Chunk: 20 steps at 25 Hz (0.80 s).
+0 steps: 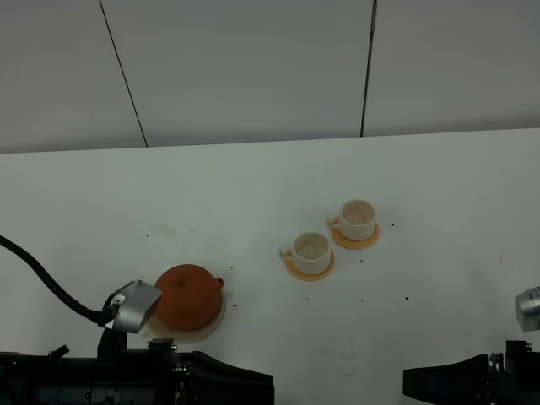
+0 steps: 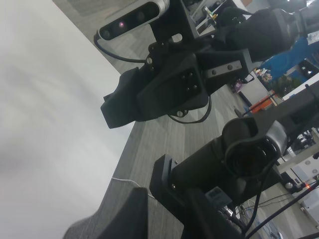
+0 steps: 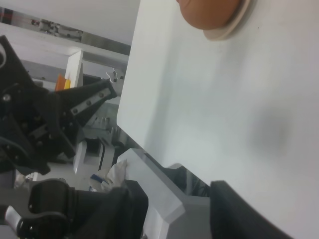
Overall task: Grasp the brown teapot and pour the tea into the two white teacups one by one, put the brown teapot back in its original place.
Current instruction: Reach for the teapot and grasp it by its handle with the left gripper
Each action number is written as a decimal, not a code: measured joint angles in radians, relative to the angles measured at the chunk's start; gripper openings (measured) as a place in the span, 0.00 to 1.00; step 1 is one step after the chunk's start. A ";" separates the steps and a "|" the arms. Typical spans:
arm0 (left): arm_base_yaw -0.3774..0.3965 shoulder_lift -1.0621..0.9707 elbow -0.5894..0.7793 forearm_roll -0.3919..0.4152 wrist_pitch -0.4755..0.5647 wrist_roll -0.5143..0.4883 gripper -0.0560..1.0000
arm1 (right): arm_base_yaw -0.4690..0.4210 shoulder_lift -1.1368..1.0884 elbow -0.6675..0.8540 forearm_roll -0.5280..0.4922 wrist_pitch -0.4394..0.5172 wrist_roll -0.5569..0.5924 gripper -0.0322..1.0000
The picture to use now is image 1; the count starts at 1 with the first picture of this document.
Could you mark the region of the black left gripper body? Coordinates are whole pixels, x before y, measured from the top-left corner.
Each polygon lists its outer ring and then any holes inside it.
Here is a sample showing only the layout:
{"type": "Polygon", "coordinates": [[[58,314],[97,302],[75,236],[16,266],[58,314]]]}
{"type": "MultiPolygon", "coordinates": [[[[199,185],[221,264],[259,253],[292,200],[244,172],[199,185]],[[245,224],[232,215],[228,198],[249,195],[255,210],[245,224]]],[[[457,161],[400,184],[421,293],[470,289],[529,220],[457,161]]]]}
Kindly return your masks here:
{"type": "Polygon", "coordinates": [[[124,332],[104,331],[94,358],[67,346],[46,355],[1,353],[2,404],[195,404],[190,366],[171,338],[129,349],[124,332]]]}

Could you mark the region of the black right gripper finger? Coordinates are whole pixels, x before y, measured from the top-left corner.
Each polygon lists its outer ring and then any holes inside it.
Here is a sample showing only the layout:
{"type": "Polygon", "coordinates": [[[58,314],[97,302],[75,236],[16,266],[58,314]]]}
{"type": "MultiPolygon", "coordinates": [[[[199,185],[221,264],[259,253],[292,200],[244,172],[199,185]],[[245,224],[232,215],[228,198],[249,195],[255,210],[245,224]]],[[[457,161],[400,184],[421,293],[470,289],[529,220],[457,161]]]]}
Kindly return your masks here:
{"type": "Polygon", "coordinates": [[[404,370],[402,393],[411,398],[486,398],[488,355],[455,364],[404,370]]]}

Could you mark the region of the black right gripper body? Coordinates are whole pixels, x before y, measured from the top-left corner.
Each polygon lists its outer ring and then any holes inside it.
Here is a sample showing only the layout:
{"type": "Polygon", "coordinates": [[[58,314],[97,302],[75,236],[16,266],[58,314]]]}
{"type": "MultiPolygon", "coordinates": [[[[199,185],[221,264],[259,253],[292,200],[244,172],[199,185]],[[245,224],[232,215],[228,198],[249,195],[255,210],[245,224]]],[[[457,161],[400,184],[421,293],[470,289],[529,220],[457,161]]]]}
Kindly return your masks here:
{"type": "Polygon", "coordinates": [[[539,352],[522,340],[507,340],[504,354],[493,354],[489,372],[491,404],[539,404],[539,352]]]}

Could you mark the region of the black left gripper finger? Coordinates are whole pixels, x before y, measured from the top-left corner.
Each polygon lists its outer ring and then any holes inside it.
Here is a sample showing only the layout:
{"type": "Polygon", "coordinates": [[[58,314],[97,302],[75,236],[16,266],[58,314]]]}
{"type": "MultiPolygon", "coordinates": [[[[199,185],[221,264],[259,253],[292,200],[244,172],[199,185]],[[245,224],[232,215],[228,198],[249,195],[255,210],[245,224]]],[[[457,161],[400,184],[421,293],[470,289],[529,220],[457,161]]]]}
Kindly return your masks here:
{"type": "Polygon", "coordinates": [[[218,361],[203,352],[190,357],[190,404],[273,405],[273,377],[218,361]]]}

